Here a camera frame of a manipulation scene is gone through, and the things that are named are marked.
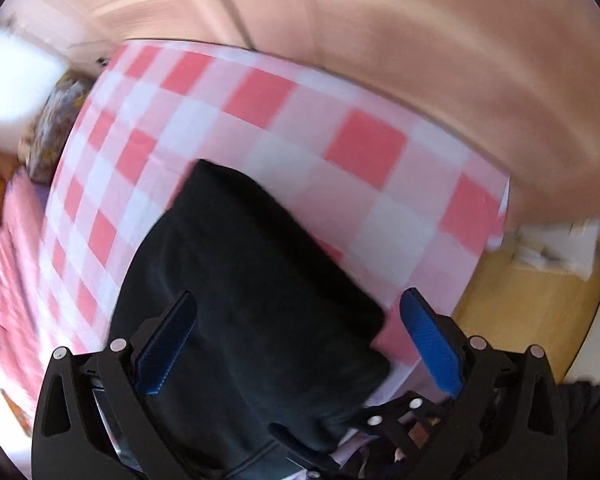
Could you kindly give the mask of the black pants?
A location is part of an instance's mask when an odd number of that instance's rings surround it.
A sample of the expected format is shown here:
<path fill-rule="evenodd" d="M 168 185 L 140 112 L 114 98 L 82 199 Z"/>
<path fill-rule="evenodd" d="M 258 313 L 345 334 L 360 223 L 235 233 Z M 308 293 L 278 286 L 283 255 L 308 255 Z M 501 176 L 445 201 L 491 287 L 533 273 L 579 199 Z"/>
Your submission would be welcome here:
<path fill-rule="evenodd" d="M 212 479 L 296 472 L 270 426 L 335 451 L 390 373 L 384 311 L 257 182 L 200 160 L 140 244 L 111 338 L 192 294 L 197 323 L 148 410 Z"/>

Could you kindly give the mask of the pink checkered quilt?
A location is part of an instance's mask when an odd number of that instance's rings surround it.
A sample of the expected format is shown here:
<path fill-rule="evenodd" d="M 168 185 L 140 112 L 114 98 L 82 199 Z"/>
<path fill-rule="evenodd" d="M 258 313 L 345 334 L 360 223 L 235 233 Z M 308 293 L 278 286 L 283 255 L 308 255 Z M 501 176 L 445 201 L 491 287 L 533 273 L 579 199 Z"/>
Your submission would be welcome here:
<path fill-rule="evenodd" d="M 38 307 L 38 248 L 44 208 L 27 171 L 8 182 L 0 225 L 0 370 L 6 389 L 28 408 L 38 400 L 44 368 Z"/>

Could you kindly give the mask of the white papers on floor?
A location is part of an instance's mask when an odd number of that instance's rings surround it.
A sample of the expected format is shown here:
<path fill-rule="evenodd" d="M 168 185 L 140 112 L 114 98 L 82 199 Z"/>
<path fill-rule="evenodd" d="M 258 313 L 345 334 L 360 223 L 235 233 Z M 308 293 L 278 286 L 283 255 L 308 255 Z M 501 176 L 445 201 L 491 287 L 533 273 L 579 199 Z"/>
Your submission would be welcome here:
<path fill-rule="evenodd" d="M 538 271 L 587 281 L 600 266 L 600 219 L 522 226 L 513 240 L 516 259 Z"/>

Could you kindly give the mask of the pink checkered bed sheet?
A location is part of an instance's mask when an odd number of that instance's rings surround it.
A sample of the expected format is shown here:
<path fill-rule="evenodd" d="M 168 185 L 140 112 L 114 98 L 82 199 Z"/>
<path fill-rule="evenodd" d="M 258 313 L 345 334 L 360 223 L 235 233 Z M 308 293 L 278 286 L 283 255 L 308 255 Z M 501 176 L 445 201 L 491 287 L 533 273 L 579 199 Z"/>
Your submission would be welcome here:
<path fill-rule="evenodd" d="M 388 312 L 387 401 L 418 355 L 396 303 L 454 311 L 501 233 L 505 174 L 442 128 L 343 79 L 246 50 L 130 41 L 69 134 L 38 255 L 40 359 L 105 343 L 134 252 L 198 159 L 257 181 Z"/>

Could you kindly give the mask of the dark floral pillow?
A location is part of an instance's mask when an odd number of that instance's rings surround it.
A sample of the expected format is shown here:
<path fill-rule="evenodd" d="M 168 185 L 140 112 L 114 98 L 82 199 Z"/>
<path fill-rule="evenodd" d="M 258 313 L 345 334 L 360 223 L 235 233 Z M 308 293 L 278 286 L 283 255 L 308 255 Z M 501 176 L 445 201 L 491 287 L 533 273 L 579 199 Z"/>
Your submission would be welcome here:
<path fill-rule="evenodd" d="M 19 158 L 34 183 L 52 183 L 69 134 L 94 83 L 93 77 L 68 70 L 50 90 L 18 148 Z"/>

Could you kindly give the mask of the light wooden wardrobe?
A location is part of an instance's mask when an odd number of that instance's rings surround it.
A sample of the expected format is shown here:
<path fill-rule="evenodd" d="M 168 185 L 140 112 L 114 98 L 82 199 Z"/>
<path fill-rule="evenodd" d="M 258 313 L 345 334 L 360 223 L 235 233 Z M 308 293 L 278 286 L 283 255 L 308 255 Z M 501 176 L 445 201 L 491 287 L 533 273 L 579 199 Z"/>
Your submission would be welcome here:
<path fill-rule="evenodd" d="M 324 68 L 420 110 L 507 170 L 513 222 L 600 217 L 594 0 L 7 0 L 0 17 L 90 71 L 130 38 Z"/>

